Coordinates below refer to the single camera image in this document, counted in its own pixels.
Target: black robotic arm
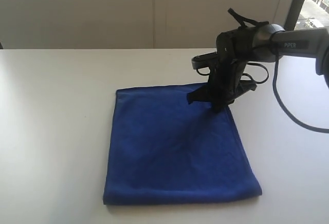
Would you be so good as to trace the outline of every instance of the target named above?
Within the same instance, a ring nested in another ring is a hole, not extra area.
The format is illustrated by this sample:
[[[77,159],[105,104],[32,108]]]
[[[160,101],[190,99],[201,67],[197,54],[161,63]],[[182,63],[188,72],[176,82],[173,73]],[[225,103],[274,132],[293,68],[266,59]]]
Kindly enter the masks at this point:
[[[246,65],[275,62],[273,91],[285,113],[297,124],[315,132],[329,133],[329,129],[312,127],[295,118],[282,103],[277,92],[279,58],[283,55],[316,58],[316,73],[324,75],[329,87],[329,31],[326,28],[285,31],[280,25],[269,22],[257,22],[242,17],[232,9],[228,12],[239,22],[236,30],[223,32],[216,39],[217,52],[196,56],[192,59],[193,69],[209,68],[206,85],[187,95],[189,104],[194,101],[210,102],[214,112],[225,106],[249,90],[255,90],[257,84],[250,75],[244,73]],[[247,76],[250,80],[241,80]]]

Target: blue towel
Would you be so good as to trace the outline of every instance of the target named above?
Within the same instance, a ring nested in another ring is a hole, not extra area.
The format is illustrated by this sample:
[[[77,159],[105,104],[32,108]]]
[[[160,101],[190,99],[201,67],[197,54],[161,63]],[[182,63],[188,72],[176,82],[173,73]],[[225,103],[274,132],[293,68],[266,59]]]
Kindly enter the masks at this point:
[[[202,84],[116,92],[104,204],[229,202],[256,197],[232,114],[187,104]]]

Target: microfiber cloth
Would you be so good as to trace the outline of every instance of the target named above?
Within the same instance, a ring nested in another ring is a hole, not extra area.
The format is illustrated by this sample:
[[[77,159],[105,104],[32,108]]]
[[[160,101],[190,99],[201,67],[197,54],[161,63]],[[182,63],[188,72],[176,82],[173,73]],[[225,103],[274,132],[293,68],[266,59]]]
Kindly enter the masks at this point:
[[[202,84],[116,92],[104,204],[229,202],[256,197],[230,109],[187,104]]]

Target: blue cloth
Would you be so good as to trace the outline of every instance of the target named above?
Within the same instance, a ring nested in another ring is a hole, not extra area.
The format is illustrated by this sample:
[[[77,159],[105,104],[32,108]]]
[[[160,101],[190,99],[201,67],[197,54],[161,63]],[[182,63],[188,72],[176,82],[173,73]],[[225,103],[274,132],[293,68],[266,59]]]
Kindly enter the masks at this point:
[[[104,204],[228,202],[262,194],[229,108],[187,104],[201,84],[116,92]]]

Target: table surface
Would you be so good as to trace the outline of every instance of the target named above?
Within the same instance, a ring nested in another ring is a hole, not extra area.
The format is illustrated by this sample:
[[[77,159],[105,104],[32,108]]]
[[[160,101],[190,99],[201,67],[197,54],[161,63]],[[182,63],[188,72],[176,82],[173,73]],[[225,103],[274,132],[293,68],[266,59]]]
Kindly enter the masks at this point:
[[[116,89],[206,81],[190,59],[211,51],[2,50],[0,223],[327,223],[329,135],[295,125],[271,81],[230,106],[263,196],[224,204],[102,204]],[[272,76],[274,65],[267,66]],[[264,77],[260,68],[247,71]],[[329,127],[329,89],[314,59],[282,58],[278,89],[298,118]]]

